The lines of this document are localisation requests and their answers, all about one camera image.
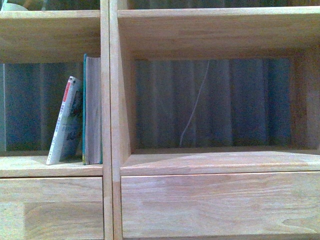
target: book cover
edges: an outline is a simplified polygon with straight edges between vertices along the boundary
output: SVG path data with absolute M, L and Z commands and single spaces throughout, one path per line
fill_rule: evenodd
M 82 111 L 83 82 L 70 76 L 65 87 L 47 165 L 57 164 L 76 154 L 82 134 Z

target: white cable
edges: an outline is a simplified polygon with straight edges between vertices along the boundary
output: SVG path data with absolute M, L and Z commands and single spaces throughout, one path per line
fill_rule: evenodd
M 208 75 L 209 64 L 210 64 L 210 60 L 208 61 L 208 64 L 207 64 L 207 66 L 206 66 L 205 75 L 204 75 L 204 78 L 203 78 L 203 80 L 202 80 L 202 83 L 201 83 L 201 86 L 200 86 L 200 89 L 199 89 L 199 92 L 198 92 L 198 96 L 196 97 L 196 101 L 195 101 L 195 104 L 194 104 L 192 113 L 191 113 L 191 115 L 190 115 L 189 121 L 188 121 L 188 123 L 186 124 L 186 126 L 185 126 L 185 128 L 184 128 L 184 130 L 183 130 L 183 132 L 182 132 L 182 134 L 181 134 L 181 136 L 180 136 L 180 143 L 179 143 L 179 147 L 180 147 L 180 148 L 182 147 L 182 141 L 183 141 L 183 139 L 184 139 L 184 135 L 185 135 L 185 133 L 186 133 L 186 131 L 187 131 L 187 129 L 188 129 L 190 123 L 191 123 L 191 120 L 192 120 L 192 118 L 193 118 L 193 116 L 194 116 L 194 114 L 195 114 L 195 111 L 196 111 L 196 108 L 197 108 L 197 105 L 198 105 L 198 101 L 199 101 L 199 97 L 200 97 L 200 93 L 201 93 L 201 90 L 202 90 L 202 88 L 203 88 L 203 86 L 204 86 L 204 84 L 205 84 L 205 80 L 206 80 L 207 75 Z

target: blue curtain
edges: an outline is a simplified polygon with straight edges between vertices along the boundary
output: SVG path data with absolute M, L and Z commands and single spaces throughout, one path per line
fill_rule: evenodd
M 82 66 L 2 64 L 6 151 L 49 150 L 68 78 L 82 79 Z
M 139 0 L 136 9 L 285 6 L 284 0 Z M 137 147 L 177 148 L 208 60 L 136 61 Z M 288 59 L 210 60 L 182 147 L 290 144 Z
M 8 3 L 23 5 L 26 0 L 8 0 Z M 40 11 L 43 1 L 33 1 L 30 11 Z M 97 10 L 100 9 L 100 0 L 47 0 L 46 10 Z

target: drawer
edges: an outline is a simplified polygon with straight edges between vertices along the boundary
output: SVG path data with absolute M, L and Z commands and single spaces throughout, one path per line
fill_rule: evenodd
M 103 238 L 101 177 L 0 179 L 0 240 Z
M 121 198 L 124 238 L 293 234 L 320 239 L 316 171 L 123 176 Z

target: wooden panel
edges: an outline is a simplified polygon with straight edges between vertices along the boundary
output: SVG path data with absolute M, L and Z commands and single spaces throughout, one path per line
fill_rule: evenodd
M 296 146 L 320 146 L 320 47 L 292 60 L 290 81 L 291 139 Z
M 100 11 L 0 12 L 0 63 L 82 62 L 100 54 Z
M 124 238 L 125 240 L 318 240 L 318 234 L 270 234 L 203 237 Z
M 110 105 L 113 237 L 122 240 L 120 166 L 131 155 L 135 141 L 135 85 L 132 80 L 132 56 L 128 43 L 118 29 L 117 10 L 128 9 L 128 0 L 110 0 Z
M 183 151 L 132 154 L 121 167 L 121 176 L 320 171 L 317 150 L 217 147 Z
M 139 59 L 271 57 L 320 42 L 318 6 L 119 10 L 118 22 Z
M 109 0 L 100 0 L 100 14 L 104 239 L 113 240 L 114 224 L 110 119 Z
M 124 238 L 318 234 L 320 172 L 121 177 Z
M 0 179 L 0 239 L 101 240 L 102 195 L 101 177 Z
M 75 162 L 46 165 L 48 156 L 2 156 L 0 178 L 102 176 L 102 165 L 84 166 L 81 159 Z

